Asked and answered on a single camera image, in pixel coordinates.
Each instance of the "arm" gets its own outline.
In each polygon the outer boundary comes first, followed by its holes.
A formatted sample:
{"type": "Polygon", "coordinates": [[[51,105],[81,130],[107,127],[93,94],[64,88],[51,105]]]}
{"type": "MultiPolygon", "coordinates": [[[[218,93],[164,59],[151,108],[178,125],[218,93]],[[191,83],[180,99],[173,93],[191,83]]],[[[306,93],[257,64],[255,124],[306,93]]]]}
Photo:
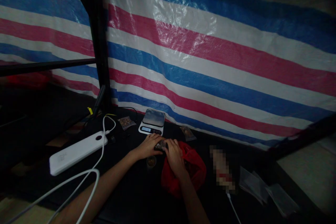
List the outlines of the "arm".
{"type": "Polygon", "coordinates": [[[184,160],[181,158],[182,151],[177,140],[168,139],[166,140],[166,143],[168,144],[168,150],[166,149],[168,162],[175,176],[180,182],[183,200],[188,213],[189,223],[210,223],[207,214],[202,207],[200,199],[196,194],[190,176],[184,167],[184,160]]]}
{"type": "MultiPolygon", "coordinates": [[[[161,140],[157,134],[147,135],[146,139],[137,148],[130,151],[122,160],[108,170],[100,179],[93,195],[93,198],[87,208],[81,224],[91,223],[98,211],[102,208],[110,194],[113,192],[119,181],[132,165],[140,159],[152,155],[162,154],[160,151],[154,151],[154,146],[161,140]]],[[[67,207],[65,207],[53,221],[53,224],[76,223],[90,194],[94,184],[86,188],[78,195],[67,207]]]]}

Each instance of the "blue stripe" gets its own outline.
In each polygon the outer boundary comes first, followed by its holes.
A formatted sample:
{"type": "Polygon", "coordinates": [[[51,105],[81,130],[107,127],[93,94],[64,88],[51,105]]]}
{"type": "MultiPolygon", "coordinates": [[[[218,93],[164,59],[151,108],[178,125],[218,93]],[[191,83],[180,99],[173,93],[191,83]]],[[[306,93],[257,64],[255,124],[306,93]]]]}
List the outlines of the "blue stripe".
{"type": "Polygon", "coordinates": [[[109,53],[113,58],[151,69],[162,74],[171,82],[267,111],[278,116],[295,117],[316,122],[333,113],[329,110],[295,103],[170,65],[159,60],[152,54],[124,45],[108,42],[108,47],[109,53]]]}
{"type": "Polygon", "coordinates": [[[135,95],[133,93],[129,93],[129,92],[119,92],[116,89],[111,89],[112,90],[112,95],[114,98],[117,98],[119,102],[132,102],[132,103],[137,103],[140,104],[142,106],[145,107],[150,107],[156,110],[160,110],[160,111],[164,111],[165,113],[167,113],[169,116],[171,116],[172,118],[174,118],[176,120],[176,122],[178,123],[183,123],[183,124],[189,124],[190,126],[193,126],[195,128],[199,128],[202,130],[207,130],[210,132],[214,132],[217,133],[219,135],[222,135],[224,137],[231,137],[231,138],[235,138],[238,139],[240,141],[244,141],[250,144],[256,144],[256,143],[262,143],[264,145],[267,146],[274,146],[277,143],[280,142],[280,140],[261,140],[258,138],[253,138],[250,136],[246,136],[246,135],[242,135],[242,134],[237,134],[237,133],[233,133],[231,131],[227,131],[221,128],[217,128],[215,126],[206,124],[204,122],[177,114],[176,112],[174,112],[167,104],[164,103],[159,103],[153,100],[149,100],[146,98],[143,98],[141,96],[135,95]]]}
{"type": "Polygon", "coordinates": [[[0,5],[90,25],[89,16],[79,0],[0,0],[0,5]]]}
{"type": "Polygon", "coordinates": [[[336,19],[318,10],[263,0],[165,0],[336,53],[336,19]]]}
{"type": "MultiPolygon", "coordinates": [[[[25,60],[32,62],[51,62],[51,61],[63,61],[64,59],[53,55],[51,52],[47,51],[32,51],[27,49],[22,49],[15,45],[0,43],[0,53],[2,54],[12,54],[19,56],[25,60]]],[[[62,68],[64,71],[71,72],[79,75],[87,75],[92,78],[98,79],[97,69],[91,66],[73,66],[68,68],[62,68]]]]}

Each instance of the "white power bank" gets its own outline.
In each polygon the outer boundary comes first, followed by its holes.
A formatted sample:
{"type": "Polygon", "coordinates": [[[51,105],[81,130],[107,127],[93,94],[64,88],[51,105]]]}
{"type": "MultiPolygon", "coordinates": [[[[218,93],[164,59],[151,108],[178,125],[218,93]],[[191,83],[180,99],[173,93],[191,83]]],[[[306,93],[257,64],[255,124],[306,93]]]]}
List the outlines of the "white power bank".
{"type": "Polygon", "coordinates": [[[65,148],[49,158],[50,174],[56,176],[85,157],[99,150],[102,145],[107,144],[103,131],[99,131],[71,146],[65,148]]]}

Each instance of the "digital kitchen scale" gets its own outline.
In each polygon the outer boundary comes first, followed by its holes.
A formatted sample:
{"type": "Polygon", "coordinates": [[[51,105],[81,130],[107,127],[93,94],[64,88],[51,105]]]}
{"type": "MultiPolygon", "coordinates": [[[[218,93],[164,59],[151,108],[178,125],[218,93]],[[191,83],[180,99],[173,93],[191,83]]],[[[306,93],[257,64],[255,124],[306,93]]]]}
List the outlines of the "digital kitchen scale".
{"type": "Polygon", "coordinates": [[[139,127],[139,132],[144,134],[163,134],[163,126],[165,124],[165,114],[161,111],[147,109],[145,116],[139,127]]]}

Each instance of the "striped tarp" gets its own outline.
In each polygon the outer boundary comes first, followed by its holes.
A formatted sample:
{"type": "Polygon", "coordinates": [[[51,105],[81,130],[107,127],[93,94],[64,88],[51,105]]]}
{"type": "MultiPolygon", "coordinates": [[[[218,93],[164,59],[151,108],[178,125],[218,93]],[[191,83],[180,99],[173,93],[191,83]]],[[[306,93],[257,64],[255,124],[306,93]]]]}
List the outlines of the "striped tarp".
{"type": "MultiPolygon", "coordinates": [[[[331,0],[105,0],[113,102],[267,149],[336,111],[331,0]]],[[[93,56],[79,0],[0,0],[2,62],[93,56]]],[[[53,70],[96,96],[95,65],[53,70]]]]}

